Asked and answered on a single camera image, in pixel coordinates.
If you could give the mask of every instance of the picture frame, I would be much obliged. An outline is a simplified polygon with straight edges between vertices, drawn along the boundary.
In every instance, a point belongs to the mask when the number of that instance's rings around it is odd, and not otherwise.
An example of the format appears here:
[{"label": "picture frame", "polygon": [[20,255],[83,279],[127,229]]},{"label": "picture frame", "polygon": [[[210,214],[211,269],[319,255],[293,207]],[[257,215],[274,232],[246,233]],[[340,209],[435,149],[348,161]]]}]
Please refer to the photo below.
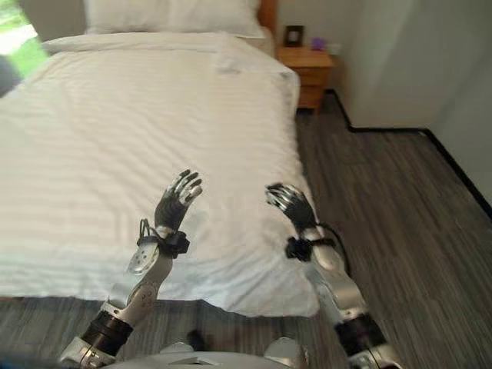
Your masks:
[{"label": "picture frame", "polygon": [[284,34],[284,46],[286,48],[300,48],[304,37],[303,25],[287,25]]}]

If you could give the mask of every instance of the green foliage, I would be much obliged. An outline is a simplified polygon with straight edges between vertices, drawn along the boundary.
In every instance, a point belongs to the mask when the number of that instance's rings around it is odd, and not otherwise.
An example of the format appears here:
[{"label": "green foliage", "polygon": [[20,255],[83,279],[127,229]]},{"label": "green foliage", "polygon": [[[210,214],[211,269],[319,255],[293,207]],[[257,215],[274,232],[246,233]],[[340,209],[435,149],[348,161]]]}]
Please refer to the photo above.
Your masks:
[{"label": "green foliage", "polygon": [[8,18],[20,12],[17,0],[0,0],[0,17]]},{"label": "green foliage", "polygon": [[48,56],[42,49],[38,38],[34,37],[22,44],[19,50],[8,55],[8,58],[19,70],[22,77],[25,77],[34,71]]},{"label": "green foliage", "polygon": [[20,13],[13,17],[8,18],[4,22],[0,22],[0,33],[10,31],[11,29],[28,25],[29,21],[26,17]]}]

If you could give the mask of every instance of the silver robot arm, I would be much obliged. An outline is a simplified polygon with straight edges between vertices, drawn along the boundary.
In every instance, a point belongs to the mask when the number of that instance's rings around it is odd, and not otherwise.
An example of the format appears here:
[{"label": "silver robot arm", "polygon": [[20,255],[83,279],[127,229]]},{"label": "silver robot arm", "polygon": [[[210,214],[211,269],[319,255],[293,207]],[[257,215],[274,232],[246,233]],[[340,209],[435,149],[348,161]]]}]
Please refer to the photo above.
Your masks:
[{"label": "silver robot arm", "polygon": [[59,360],[80,368],[115,362],[115,356],[134,327],[152,310],[159,288],[171,273],[172,262],[188,250],[179,226],[189,206],[202,192],[198,173],[181,173],[167,188],[155,209],[155,228],[140,223],[138,249],[125,276],[118,281],[87,331],[61,353]]},{"label": "silver robot arm", "polygon": [[324,238],[304,194],[289,184],[267,186],[267,201],[279,208],[294,225],[299,239],[291,238],[289,258],[306,261],[305,275],[317,292],[321,310],[337,332],[353,369],[402,369],[393,348],[373,320],[355,282],[345,271],[344,260]]}]

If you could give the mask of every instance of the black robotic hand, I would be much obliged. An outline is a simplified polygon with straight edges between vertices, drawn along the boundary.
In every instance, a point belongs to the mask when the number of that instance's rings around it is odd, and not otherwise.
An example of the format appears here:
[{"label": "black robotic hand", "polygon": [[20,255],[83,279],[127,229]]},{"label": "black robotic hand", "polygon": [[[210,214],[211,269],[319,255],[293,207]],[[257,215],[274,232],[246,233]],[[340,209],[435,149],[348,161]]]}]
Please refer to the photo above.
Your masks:
[{"label": "black robotic hand", "polygon": [[177,231],[189,206],[202,193],[198,173],[188,169],[182,172],[166,189],[154,214],[155,227],[166,227]]},{"label": "black robotic hand", "polygon": [[291,220],[301,236],[307,229],[316,228],[316,217],[301,190],[291,184],[276,183],[267,186],[267,203],[279,208]]}]

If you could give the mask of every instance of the gray carpet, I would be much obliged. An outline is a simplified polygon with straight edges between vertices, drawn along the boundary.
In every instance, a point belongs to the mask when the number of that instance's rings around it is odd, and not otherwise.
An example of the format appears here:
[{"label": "gray carpet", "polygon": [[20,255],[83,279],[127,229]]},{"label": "gray carpet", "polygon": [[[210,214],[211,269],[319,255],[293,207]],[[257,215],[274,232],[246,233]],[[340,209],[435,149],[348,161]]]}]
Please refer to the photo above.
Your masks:
[{"label": "gray carpet", "polygon": [[[298,116],[299,150],[322,221],[343,235],[374,316],[409,368],[492,363],[492,224],[428,139],[350,133],[333,97]],[[0,353],[52,361],[95,316],[98,302],[0,301]],[[204,302],[162,301],[122,358],[158,352],[198,327],[212,348],[262,354],[288,336],[312,368],[347,367],[323,317],[250,319]]]}]

